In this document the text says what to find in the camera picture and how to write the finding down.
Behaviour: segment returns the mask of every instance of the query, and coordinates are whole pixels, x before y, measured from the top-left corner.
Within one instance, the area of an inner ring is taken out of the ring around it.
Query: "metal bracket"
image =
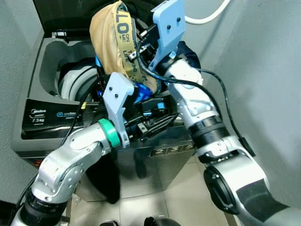
[[[158,26],[158,49],[149,65],[151,71],[170,52],[177,50],[177,45],[186,30],[184,0],[164,1],[153,10],[153,22]]]
[[[126,148],[130,142],[124,126],[123,107],[128,96],[134,93],[134,84],[123,74],[113,72],[103,93],[103,100],[109,119],[113,122],[120,135],[122,147]]]

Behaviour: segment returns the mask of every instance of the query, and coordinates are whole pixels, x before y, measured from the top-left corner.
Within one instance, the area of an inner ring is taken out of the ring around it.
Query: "yellow cloth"
[[[122,1],[110,4],[93,16],[90,24],[90,37],[105,73],[119,72],[128,77],[123,68],[114,27],[114,13],[120,4]],[[155,93],[157,91],[156,80],[145,72],[142,73],[143,84]]]

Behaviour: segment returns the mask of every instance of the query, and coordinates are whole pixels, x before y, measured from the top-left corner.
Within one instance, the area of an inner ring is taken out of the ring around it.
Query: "washing machine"
[[[96,80],[95,52],[88,29],[92,16],[113,2],[34,0],[43,31],[24,74],[11,145],[22,159],[36,167],[60,145],[75,117],[81,95]],[[124,2],[131,7],[135,3]],[[144,2],[134,7],[139,12],[140,8],[150,10],[153,6]],[[89,95],[86,102],[74,129],[88,126],[105,115],[101,100],[94,95]],[[129,148],[115,151],[120,195],[127,198],[165,190],[195,148],[181,120],[175,120],[153,137],[132,141]],[[82,178],[77,194],[86,201],[103,199],[87,177]]]

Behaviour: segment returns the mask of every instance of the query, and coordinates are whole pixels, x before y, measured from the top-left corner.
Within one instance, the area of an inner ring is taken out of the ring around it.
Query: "washing machine label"
[[[27,99],[22,123],[22,139],[63,137],[75,117],[77,108],[77,105]],[[81,112],[76,127],[82,125]]]
[[[150,157],[157,157],[157,156],[168,155],[168,154],[176,154],[176,153],[180,153],[180,152],[192,151],[194,149],[195,149],[195,146],[193,144],[159,148],[159,149],[152,150],[150,152]]]

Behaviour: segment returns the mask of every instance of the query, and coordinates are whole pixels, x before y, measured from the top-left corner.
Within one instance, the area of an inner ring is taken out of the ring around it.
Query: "blue part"
[[[98,97],[102,97],[103,92],[102,91],[97,91],[97,95],[98,95]]]
[[[160,38],[156,55],[149,65],[151,71],[155,70],[157,64],[170,52],[177,51],[178,42],[186,30],[184,0],[164,1],[152,12],[153,22],[158,26]]]
[[[102,63],[100,62],[100,60],[99,60],[99,58],[97,57],[97,55],[95,55],[95,63],[96,63],[96,66],[102,67]]]
[[[138,82],[136,82],[136,86],[139,89],[139,93],[135,103],[138,103],[151,97],[152,91],[147,86],[144,86],[143,84]]]
[[[143,113],[143,116],[151,116],[151,115],[152,115],[151,112],[144,112],[144,113]]]
[[[169,54],[169,58],[171,59],[174,59],[175,57],[177,56],[176,52],[172,51],[170,54]]]
[[[158,103],[157,107],[158,109],[164,109],[165,108],[164,102]]]
[[[57,117],[64,117],[64,113],[63,112],[58,112],[58,113],[56,113],[56,116]]]

